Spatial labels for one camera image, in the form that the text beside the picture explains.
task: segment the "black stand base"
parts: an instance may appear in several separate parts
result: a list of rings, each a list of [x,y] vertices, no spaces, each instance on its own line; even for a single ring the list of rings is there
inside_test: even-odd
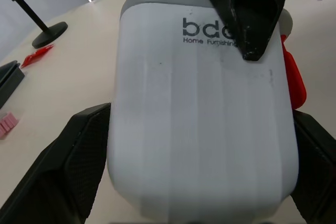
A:
[[[65,22],[60,22],[53,26],[50,26],[47,31],[43,31],[42,33],[40,33],[39,36],[37,36],[36,39],[34,39],[32,46],[35,49],[38,49],[48,45],[49,43],[57,39],[59,36],[61,36],[67,28],[68,24]]]

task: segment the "white table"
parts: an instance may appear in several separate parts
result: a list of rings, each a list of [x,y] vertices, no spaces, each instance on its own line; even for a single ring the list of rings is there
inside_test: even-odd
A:
[[[119,15],[124,1],[96,0],[48,23],[66,21],[69,28],[40,62],[24,69],[25,79],[1,109],[1,112],[13,112],[20,121],[0,141],[0,205],[72,115],[111,102]],[[39,32],[36,29],[1,65],[12,60],[23,62],[34,52],[31,43]],[[302,70],[305,65],[301,58],[299,62]],[[271,220],[277,224],[304,223],[290,198]],[[116,193],[105,170],[87,224],[146,221]]]

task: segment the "red plastic object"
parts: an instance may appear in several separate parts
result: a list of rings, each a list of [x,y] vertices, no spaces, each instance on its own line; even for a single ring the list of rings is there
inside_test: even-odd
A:
[[[307,92],[303,83],[300,71],[295,63],[293,55],[288,52],[284,46],[286,40],[285,35],[281,35],[282,49],[284,51],[283,56],[285,59],[286,75],[288,81],[290,102],[292,109],[296,110],[300,108],[307,99]]]
[[[54,44],[46,46],[44,48],[38,49],[35,53],[28,55],[24,62],[21,65],[21,68],[27,67],[28,65],[40,60],[51,48],[54,47]]]

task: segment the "white plastic container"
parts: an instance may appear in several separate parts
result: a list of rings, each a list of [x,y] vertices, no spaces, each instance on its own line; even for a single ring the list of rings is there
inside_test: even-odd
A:
[[[209,0],[127,0],[108,168],[157,221],[252,223],[292,192],[298,151],[279,25],[244,61]]]

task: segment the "bdc logo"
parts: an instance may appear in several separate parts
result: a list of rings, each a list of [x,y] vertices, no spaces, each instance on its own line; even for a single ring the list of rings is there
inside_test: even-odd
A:
[[[195,22],[187,22],[186,18],[183,18],[183,36],[197,36],[201,31],[201,26]],[[205,24],[202,28],[203,34],[208,38],[220,38],[220,33],[227,39],[233,39],[232,35],[228,32],[227,27],[224,26],[221,30],[219,29],[219,21],[215,21],[215,24]]]

